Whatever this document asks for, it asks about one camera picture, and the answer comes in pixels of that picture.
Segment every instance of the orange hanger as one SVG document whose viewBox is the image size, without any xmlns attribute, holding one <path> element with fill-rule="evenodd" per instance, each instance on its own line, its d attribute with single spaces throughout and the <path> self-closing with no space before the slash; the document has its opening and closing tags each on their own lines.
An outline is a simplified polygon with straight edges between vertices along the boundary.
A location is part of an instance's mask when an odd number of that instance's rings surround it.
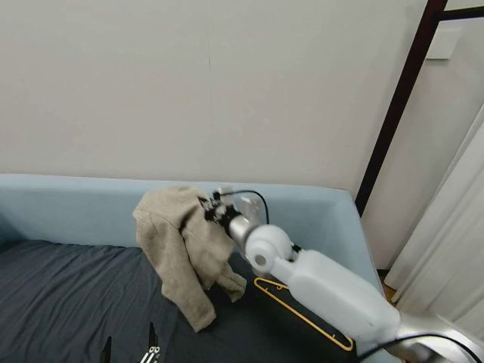
<svg viewBox="0 0 484 363">
<path fill-rule="evenodd" d="M 348 340 L 348 342 L 346 344 L 345 343 L 341 343 L 338 339 L 336 339 L 336 337 L 335 337 L 334 334 L 329 334 L 324 329 L 322 329 L 321 327 L 319 327 L 318 325 L 316 325 L 315 323 L 313 323 L 312 321 L 310 321 L 306 316 L 304 316 L 303 314 L 301 314 L 300 312 L 298 312 L 297 310 L 295 310 L 295 308 L 289 306 L 284 301 L 282 301 L 277 296 L 275 296 L 273 293 L 271 293 L 268 290 L 267 287 L 261 286 L 259 284 L 259 282 L 265 282 L 267 284 L 274 285 L 277 290 L 282 290 L 282 289 L 289 290 L 289 288 L 286 285 L 279 284 L 278 282 L 271 281 L 271 280 L 267 280 L 265 278 L 256 278 L 254 280 L 254 285 L 256 285 L 260 290 L 262 290 L 264 293 L 266 293 L 267 295 L 269 295 L 272 299 L 274 299 L 275 301 L 277 301 L 278 303 L 280 303 L 284 308 L 288 309 L 290 312 L 292 312 L 293 314 L 295 314 L 298 318 L 304 320 L 305 323 L 311 325 L 311 327 L 313 327 L 314 329 L 316 329 L 319 333 L 323 334 L 331 342 L 333 342 L 334 344 L 336 344 L 337 346 L 339 346 L 341 349 L 346 350 L 347 352 L 350 352 L 351 350 L 353 350 L 354 343 L 353 343 L 353 340 L 350 337 L 348 337 L 348 336 L 346 336 L 345 334 L 342 333 L 342 335 Z"/>
</svg>

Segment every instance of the white curtain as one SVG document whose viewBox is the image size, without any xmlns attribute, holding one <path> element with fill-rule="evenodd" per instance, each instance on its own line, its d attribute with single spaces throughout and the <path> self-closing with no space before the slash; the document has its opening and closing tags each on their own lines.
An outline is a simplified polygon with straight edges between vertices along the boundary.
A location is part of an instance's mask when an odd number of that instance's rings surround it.
<svg viewBox="0 0 484 363">
<path fill-rule="evenodd" d="M 397 306 L 484 338 L 484 107 L 385 283 Z"/>
</svg>

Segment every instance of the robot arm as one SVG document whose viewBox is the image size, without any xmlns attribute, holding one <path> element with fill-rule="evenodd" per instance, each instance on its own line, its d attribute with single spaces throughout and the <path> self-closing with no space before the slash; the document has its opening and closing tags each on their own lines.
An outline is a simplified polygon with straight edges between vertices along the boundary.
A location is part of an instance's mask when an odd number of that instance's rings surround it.
<svg viewBox="0 0 484 363">
<path fill-rule="evenodd" d="M 344 334 L 374 343 L 389 342 L 415 334 L 448 337 L 417 337 L 395 344 L 392 354 L 410 362 L 472 362 L 451 340 L 471 349 L 481 359 L 481 342 L 451 323 L 433 315 L 414 317 L 401 314 L 366 280 L 314 250 L 295 248 L 289 236 L 274 225 L 260 225 L 224 204 L 220 195 L 201 200 L 206 218 L 225 228 L 239 251 L 258 272 L 270 274 L 289 287 L 291 295 L 306 308 Z"/>
</svg>

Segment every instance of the dark wooden door frame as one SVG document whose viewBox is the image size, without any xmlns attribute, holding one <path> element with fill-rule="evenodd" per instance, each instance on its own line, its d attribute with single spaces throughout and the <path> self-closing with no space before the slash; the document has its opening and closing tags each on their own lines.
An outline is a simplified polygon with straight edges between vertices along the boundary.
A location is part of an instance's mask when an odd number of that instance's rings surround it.
<svg viewBox="0 0 484 363">
<path fill-rule="evenodd" d="M 378 135 L 365 175 L 361 181 L 358 195 L 356 196 L 355 204 L 360 216 L 365 211 L 368 199 L 370 198 L 381 166 L 385 160 L 386 153 L 399 126 L 405 106 L 410 98 L 415 81 L 417 81 L 418 73 L 422 68 L 422 64 L 424 64 L 430 43 L 437 31 L 437 26 L 441 21 L 446 20 L 484 17 L 484 6 L 446 11 L 446 5 L 447 0 L 428 0 L 425 10 L 423 10 L 414 41 L 408 52 L 402 73 L 400 74 L 395 92 L 386 112 L 380 134 Z"/>
</svg>

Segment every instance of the white wall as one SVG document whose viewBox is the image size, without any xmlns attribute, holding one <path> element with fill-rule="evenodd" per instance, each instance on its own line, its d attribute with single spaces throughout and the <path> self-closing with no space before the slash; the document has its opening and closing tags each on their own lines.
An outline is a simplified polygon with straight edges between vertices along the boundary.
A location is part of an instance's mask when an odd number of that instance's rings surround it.
<svg viewBox="0 0 484 363">
<path fill-rule="evenodd" d="M 424 3 L 4 0 L 0 172 L 355 195 Z M 365 213 L 379 267 L 481 101 L 482 58 L 468 42 L 425 66 Z"/>
<path fill-rule="evenodd" d="M 447 9 L 477 5 L 454 0 Z M 363 215 L 381 268 L 410 237 L 484 102 L 484 20 L 440 26 L 463 26 L 464 34 L 451 60 L 424 64 Z"/>
</svg>

